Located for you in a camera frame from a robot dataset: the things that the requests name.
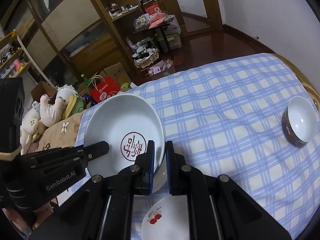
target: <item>tablecloth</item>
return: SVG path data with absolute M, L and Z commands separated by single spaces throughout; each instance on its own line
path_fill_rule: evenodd
M 145 83 L 128 93 L 147 99 L 157 111 L 165 139 L 204 174 L 229 175 L 292 238 L 320 202 L 320 135 L 297 148 L 284 137 L 281 118 L 289 100 L 308 93 L 294 73 L 270 54 L 210 63 Z M 86 110 L 76 145 L 100 105 Z M 317 113 L 318 131 L 320 131 Z M 71 187 L 75 192 L 90 176 Z M 136 196 L 132 239 L 151 206 L 167 196 L 167 184 L 151 196 Z

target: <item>red circular emblem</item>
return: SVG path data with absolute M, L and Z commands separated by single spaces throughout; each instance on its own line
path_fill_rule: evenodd
M 130 132 L 123 137 L 120 148 L 123 157 L 134 162 L 139 154 L 145 153 L 147 143 L 142 134 Z

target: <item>white pole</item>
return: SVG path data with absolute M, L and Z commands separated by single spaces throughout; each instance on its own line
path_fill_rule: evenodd
M 53 88 L 55 88 L 55 86 L 52 84 L 52 82 L 49 80 L 49 78 L 47 78 L 47 76 L 42 72 L 42 70 L 39 68 L 39 66 L 37 65 L 37 63 L 33 60 L 33 58 L 31 57 L 31 55 L 29 54 L 29 52 L 27 51 L 26 47 L 23 45 L 22 41 L 20 40 L 20 37 L 18 36 L 17 32 L 17 40 L 21 46 L 21 48 L 23 49 L 23 51 L 25 52 L 25 54 L 28 56 L 29 60 L 33 63 L 33 65 L 35 66 L 35 68 L 39 71 L 40 75 L 43 76 L 43 78 L 49 83 L 50 86 L 52 86 Z

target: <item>red cherry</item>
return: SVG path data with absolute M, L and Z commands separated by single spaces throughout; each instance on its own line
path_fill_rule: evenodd
M 157 220 L 156 220 L 155 218 L 153 218 L 153 219 L 151 219 L 151 220 L 149 221 L 149 223 L 150 223 L 151 225 L 155 224 L 156 222 L 157 222 Z

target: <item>bowl rim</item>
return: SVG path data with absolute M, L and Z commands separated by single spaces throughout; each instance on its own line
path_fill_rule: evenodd
M 157 167 L 156 167 L 156 171 L 160 168 L 161 164 L 162 164 L 162 161 L 164 159 L 164 153 L 165 153 L 165 138 L 164 138 L 164 129 L 163 129 L 163 126 L 162 126 L 162 122 L 160 120 L 160 117 L 158 115 L 158 113 L 156 112 L 155 108 L 143 97 L 141 96 L 138 96 L 138 95 L 135 95 L 135 94 L 129 94 L 129 93 L 122 93 L 122 94 L 119 94 L 119 95 L 115 95 L 113 97 L 110 97 L 104 101 L 101 102 L 101 105 L 99 106 L 99 108 L 96 110 L 96 112 L 91 116 L 89 122 L 88 122 L 88 126 L 87 126 L 87 130 L 88 130 L 88 127 L 90 125 L 90 122 L 92 120 L 92 118 L 94 117 L 94 115 L 99 111 L 99 109 L 108 101 L 110 100 L 114 100 L 114 98 L 117 98 L 117 97 L 123 97 L 123 96 L 133 96 L 133 97 L 136 97 L 136 98 L 139 98 L 139 99 L 142 99 L 145 103 L 147 103 L 150 108 L 152 109 L 152 111 L 155 113 L 156 117 L 157 117 L 157 122 L 160 124 L 160 127 L 161 127 L 161 145 L 163 146 L 162 147 L 162 150 L 161 150 L 161 154 L 160 154 L 160 160 L 159 160 L 159 163 L 157 164 Z
M 289 124 L 290 124 L 290 126 L 291 126 L 294 134 L 299 138 L 299 140 L 301 140 L 301 141 L 303 141 L 303 142 L 310 142 L 310 141 L 316 136 L 316 134 L 317 134 L 317 121 L 315 122 L 315 132 L 314 132 L 313 137 L 312 137 L 310 140 L 308 140 L 308 141 L 302 140 L 302 139 L 297 135 L 294 126 L 292 126 L 292 122 L 290 122 L 289 108 L 290 108 L 290 105 L 292 104 L 292 100 L 293 100 L 294 98 L 302 98 L 303 100 L 305 100 L 305 101 L 308 103 L 308 107 L 311 107 L 312 110 L 313 110 L 314 119 L 315 119 L 315 120 L 317 120 L 316 111 L 314 110 L 314 108 L 313 108 L 313 106 L 311 105 L 310 101 L 309 101 L 307 98 L 303 97 L 303 96 L 294 96 L 294 97 L 292 97 L 292 98 L 290 99 L 289 104 L 288 104 L 288 107 L 287 107 Z

